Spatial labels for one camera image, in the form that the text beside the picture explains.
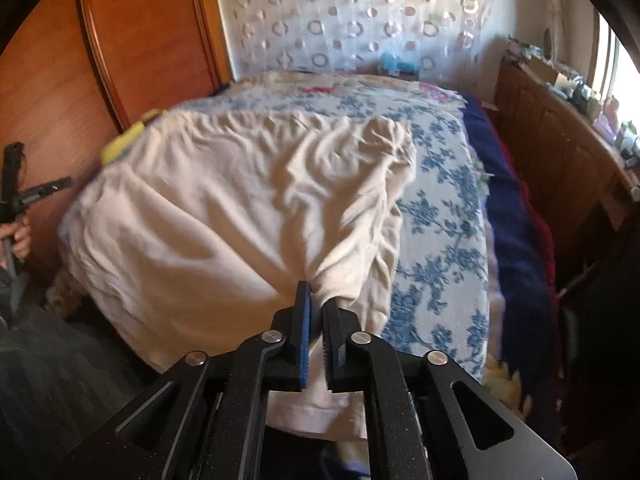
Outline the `person's left hand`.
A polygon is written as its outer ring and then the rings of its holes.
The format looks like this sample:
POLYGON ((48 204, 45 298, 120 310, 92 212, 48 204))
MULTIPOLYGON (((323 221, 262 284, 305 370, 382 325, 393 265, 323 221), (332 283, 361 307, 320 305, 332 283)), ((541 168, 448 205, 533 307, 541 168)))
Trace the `person's left hand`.
POLYGON ((32 246, 32 228, 27 216, 23 216, 13 223, 2 224, 0 226, 0 235, 2 240, 7 237, 14 239, 12 247, 16 258, 21 260, 27 258, 30 253, 30 246, 32 246))

